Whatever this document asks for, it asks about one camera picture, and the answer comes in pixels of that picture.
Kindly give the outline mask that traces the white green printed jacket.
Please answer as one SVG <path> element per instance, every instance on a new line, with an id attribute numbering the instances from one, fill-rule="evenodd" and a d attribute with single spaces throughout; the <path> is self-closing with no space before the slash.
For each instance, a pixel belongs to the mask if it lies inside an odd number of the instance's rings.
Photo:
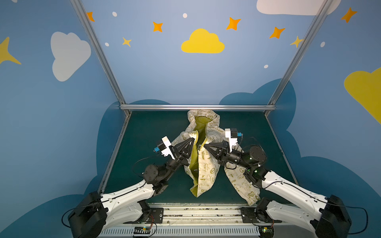
<path id="1" fill-rule="evenodd" d="M 261 199 L 260 190 L 245 179 L 243 175 L 245 169 L 232 163 L 227 163 L 226 166 L 219 165 L 203 147 L 209 143 L 228 141 L 225 130 L 219 127 L 220 116 L 212 110 L 190 110 L 188 120 L 188 127 L 171 144 L 175 146 L 189 138 L 195 139 L 191 157 L 188 159 L 189 165 L 185 166 L 185 173 L 193 180 L 191 193 L 199 197 L 209 191 L 215 183 L 219 170 L 223 169 L 234 189 L 248 205 L 256 204 Z"/>

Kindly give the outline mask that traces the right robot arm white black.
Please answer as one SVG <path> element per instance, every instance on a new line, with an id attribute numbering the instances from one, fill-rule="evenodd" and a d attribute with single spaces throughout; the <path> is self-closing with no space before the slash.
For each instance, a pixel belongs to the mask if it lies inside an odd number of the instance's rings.
<path id="1" fill-rule="evenodd" d="M 285 205 L 261 199 L 254 212 L 256 221 L 286 222 L 314 233 L 317 238 L 346 238 L 352 234 L 349 206 L 335 195 L 326 197 L 311 192 L 263 167 L 267 156 L 259 145 L 244 152 L 233 149 L 226 141 L 205 144 L 204 147 L 220 165 L 230 163 L 243 168 L 249 184 L 291 202 L 291 205 Z"/>

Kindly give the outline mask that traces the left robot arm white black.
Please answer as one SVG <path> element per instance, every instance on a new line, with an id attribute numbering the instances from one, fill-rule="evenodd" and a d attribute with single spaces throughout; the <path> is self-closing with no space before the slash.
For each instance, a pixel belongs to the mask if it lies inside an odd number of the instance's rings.
<path id="1" fill-rule="evenodd" d="M 163 137 L 154 151 L 167 157 L 165 164 L 148 165 L 143 180 L 125 189 L 100 194 L 88 194 L 66 215 L 68 227 L 75 238 L 96 238 L 102 231 L 123 224 L 145 222 L 151 213 L 147 200 L 161 194 L 168 187 L 168 180 L 181 167 L 188 166 L 195 139 L 189 138 L 172 145 Z"/>

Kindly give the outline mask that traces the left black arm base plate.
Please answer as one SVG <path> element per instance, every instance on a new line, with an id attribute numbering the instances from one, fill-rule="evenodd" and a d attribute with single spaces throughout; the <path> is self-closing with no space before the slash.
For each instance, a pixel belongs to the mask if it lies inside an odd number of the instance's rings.
<path id="1" fill-rule="evenodd" d="M 150 224 L 154 222 L 156 224 L 162 224 L 164 218 L 163 208 L 151 208 L 144 213 L 134 222 L 125 222 L 125 224 Z"/>

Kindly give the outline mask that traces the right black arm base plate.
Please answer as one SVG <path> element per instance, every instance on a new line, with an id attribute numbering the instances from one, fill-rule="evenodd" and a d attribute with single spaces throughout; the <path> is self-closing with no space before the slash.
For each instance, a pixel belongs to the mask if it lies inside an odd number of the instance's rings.
<path id="1" fill-rule="evenodd" d="M 256 207 L 241 207 L 240 212 L 243 223 L 282 223 L 280 220 L 270 218 L 264 210 Z"/>

